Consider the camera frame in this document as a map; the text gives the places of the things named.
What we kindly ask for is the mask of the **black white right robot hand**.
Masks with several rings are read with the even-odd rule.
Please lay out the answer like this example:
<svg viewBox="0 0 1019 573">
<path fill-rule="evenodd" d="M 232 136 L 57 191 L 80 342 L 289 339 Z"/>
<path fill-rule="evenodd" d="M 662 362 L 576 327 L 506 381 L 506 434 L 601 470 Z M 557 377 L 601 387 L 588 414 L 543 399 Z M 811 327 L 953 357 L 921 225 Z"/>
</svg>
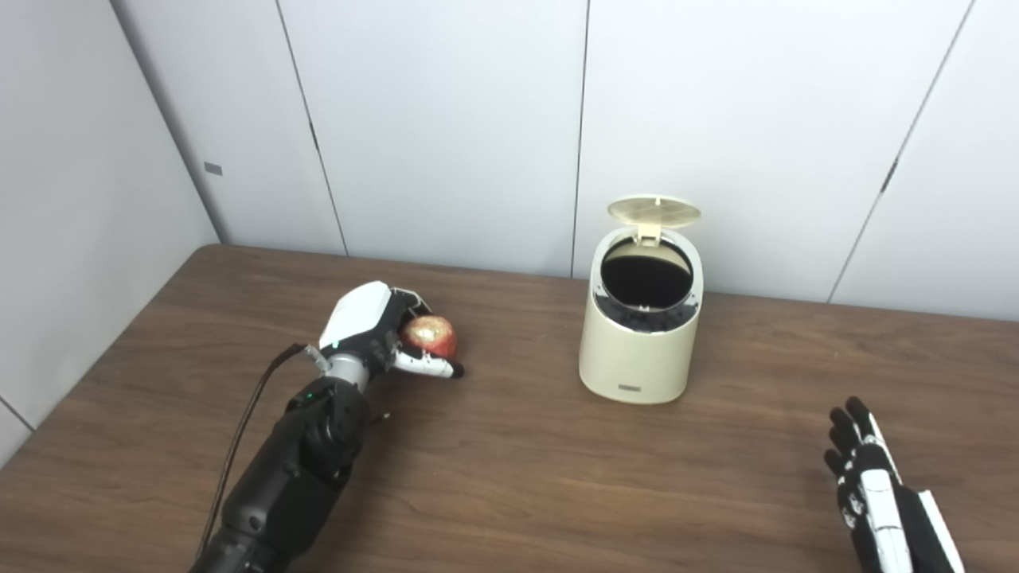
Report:
<svg viewBox="0 0 1019 573">
<path fill-rule="evenodd" d="M 964 572 L 935 497 L 903 482 L 869 406 L 849 396 L 830 422 L 825 464 L 862 572 Z"/>
</svg>

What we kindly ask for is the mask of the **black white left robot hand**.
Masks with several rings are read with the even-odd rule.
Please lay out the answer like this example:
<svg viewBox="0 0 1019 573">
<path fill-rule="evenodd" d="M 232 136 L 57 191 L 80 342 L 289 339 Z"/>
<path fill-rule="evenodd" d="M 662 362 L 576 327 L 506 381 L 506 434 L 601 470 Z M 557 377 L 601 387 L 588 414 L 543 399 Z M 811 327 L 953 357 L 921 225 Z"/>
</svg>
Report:
<svg viewBox="0 0 1019 573">
<path fill-rule="evenodd" d="M 363 392 L 370 381 L 393 368 L 457 380 L 462 364 L 403 342 L 400 330 L 414 318 L 432 316 L 415 291 L 383 282 L 361 284 L 341 297 L 318 341 L 324 376 Z"/>
</svg>

